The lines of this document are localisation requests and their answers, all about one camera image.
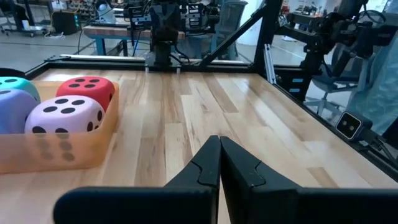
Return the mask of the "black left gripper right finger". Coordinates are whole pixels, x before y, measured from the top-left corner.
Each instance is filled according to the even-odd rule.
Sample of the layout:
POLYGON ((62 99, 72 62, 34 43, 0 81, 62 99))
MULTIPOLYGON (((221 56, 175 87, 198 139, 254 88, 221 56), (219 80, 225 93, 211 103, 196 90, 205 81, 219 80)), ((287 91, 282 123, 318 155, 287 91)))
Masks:
POLYGON ((222 136, 231 224, 398 224, 398 189, 302 187, 222 136))

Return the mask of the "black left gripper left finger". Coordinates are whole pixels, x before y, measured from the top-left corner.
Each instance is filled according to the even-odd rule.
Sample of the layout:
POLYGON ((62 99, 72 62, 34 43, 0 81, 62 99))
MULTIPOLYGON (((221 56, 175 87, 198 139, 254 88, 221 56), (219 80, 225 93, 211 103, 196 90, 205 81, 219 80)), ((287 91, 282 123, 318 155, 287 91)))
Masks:
POLYGON ((163 187, 80 187, 55 203, 55 224, 217 224, 221 143, 210 136, 163 187))

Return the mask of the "large red foam die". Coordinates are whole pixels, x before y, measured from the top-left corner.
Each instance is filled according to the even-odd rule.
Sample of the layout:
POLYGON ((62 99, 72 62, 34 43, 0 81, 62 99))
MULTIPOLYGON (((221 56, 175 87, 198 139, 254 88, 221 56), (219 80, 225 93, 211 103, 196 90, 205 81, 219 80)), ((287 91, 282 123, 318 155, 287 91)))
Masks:
POLYGON ((56 96, 81 95, 96 100, 105 111, 115 93, 114 84, 106 78, 87 76, 72 78, 63 82, 57 89, 56 96))

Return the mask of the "large pink foam die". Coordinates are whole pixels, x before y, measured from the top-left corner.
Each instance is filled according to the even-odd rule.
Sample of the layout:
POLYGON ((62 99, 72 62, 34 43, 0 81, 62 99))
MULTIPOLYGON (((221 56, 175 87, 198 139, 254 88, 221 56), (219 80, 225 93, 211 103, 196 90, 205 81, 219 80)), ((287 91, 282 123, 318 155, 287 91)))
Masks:
POLYGON ((71 134, 93 131, 104 118, 103 107, 81 95, 59 96, 37 105, 25 123, 25 132, 33 133, 34 156, 55 165, 82 162, 85 151, 72 143, 71 134))

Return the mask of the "large purple foam die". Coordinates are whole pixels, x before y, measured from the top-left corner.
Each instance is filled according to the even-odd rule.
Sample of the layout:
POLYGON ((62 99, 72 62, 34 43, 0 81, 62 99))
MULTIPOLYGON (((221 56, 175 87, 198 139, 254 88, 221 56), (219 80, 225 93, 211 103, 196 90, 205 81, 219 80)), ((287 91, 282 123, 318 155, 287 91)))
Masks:
POLYGON ((26 119, 38 104, 26 91, 0 90, 0 134, 24 133, 26 119))

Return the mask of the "large teal foam die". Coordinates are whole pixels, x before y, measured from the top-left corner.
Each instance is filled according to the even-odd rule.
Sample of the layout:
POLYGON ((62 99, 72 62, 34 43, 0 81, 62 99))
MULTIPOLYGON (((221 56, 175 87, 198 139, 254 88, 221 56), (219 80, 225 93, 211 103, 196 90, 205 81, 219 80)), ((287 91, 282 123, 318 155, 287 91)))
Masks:
POLYGON ((5 89, 18 89, 29 93, 36 101, 41 102, 39 92, 35 85, 19 77, 0 77, 0 90, 5 89))

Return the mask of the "black background robot equipment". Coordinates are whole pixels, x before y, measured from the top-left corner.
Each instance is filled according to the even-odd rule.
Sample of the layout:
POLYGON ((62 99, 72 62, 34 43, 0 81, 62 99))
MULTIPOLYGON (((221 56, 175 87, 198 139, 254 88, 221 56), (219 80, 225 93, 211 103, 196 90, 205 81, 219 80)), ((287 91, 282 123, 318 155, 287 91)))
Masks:
POLYGON ((220 9, 217 4, 207 5, 189 0, 140 0, 124 6, 123 17, 129 22, 128 29, 134 31, 150 30, 152 18, 150 10, 155 6, 176 5, 180 12, 182 32, 202 35, 214 34, 220 21, 220 9))

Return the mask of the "wooden table with blue legs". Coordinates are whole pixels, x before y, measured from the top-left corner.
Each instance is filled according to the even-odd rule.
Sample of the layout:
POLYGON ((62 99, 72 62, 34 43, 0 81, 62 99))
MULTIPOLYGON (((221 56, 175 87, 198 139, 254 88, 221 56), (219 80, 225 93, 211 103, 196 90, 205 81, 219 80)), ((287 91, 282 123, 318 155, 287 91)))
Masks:
POLYGON ((127 57, 127 42, 131 40, 131 37, 139 37, 140 40, 150 40, 151 38, 151 31, 149 30, 135 30, 134 32, 131 32, 131 30, 129 30, 128 28, 122 27, 86 26, 82 29, 82 31, 87 37, 95 41, 98 55, 107 55, 104 41, 105 39, 121 40, 123 55, 127 57))

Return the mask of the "grey office chair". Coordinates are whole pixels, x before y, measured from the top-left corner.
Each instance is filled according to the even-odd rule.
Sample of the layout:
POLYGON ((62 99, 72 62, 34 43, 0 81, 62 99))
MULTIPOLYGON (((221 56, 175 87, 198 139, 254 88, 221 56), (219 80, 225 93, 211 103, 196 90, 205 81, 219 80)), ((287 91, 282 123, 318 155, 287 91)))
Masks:
MULTIPOLYGON (((227 0, 221 6, 220 21, 216 25, 216 33, 211 41, 211 51, 222 44, 232 33, 240 27, 244 9, 248 3, 241 0, 227 0)), ((218 60, 237 60, 239 57, 236 43, 233 42, 227 49, 220 52, 218 60)))

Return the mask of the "orange translucent plastic bin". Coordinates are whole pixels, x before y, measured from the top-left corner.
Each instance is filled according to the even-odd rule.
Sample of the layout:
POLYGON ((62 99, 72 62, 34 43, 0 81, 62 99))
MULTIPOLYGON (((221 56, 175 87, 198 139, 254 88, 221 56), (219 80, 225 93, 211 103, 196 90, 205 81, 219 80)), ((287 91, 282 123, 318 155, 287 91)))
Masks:
POLYGON ((84 133, 0 134, 0 175, 89 169, 106 157, 119 115, 119 84, 98 129, 84 133))

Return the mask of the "blue-grey office chair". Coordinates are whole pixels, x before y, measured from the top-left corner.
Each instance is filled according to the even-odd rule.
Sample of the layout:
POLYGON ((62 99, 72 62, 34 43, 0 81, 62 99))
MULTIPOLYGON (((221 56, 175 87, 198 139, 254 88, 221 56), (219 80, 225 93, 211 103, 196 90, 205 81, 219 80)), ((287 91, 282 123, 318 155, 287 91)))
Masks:
POLYGON ((330 111, 333 115, 340 115, 342 105, 338 103, 328 101, 327 96, 331 93, 339 93, 344 91, 352 91, 354 87, 357 87, 361 69, 362 69, 362 59, 355 57, 352 58, 347 64, 343 73, 339 77, 329 77, 326 70, 329 68, 331 71, 336 67, 338 60, 343 53, 344 46, 338 44, 331 58, 331 63, 322 65, 322 74, 320 76, 314 76, 312 78, 312 83, 323 90, 325 93, 319 100, 311 97, 307 97, 304 102, 305 106, 316 106, 317 115, 321 116, 325 110, 330 111))

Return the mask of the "translucent blue plastic cover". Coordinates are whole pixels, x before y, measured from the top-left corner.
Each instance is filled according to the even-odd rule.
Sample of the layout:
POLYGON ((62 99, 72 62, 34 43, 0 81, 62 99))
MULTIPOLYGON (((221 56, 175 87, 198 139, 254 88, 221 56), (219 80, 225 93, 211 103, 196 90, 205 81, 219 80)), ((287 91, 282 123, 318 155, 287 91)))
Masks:
POLYGON ((398 118, 398 32, 377 51, 370 75, 368 87, 351 94, 347 110, 371 120, 372 130, 382 135, 398 118))

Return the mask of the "silver metal bracket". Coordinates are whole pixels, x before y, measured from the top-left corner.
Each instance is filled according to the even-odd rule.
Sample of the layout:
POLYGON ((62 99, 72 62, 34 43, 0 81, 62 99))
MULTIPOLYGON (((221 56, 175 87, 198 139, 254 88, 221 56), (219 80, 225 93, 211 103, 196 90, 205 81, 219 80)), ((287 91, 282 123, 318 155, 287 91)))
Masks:
POLYGON ((271 45, 264 45, 264 63, 266 69, 267 80, 272 85, 275 85, 275 70, 271 53, 271 45))

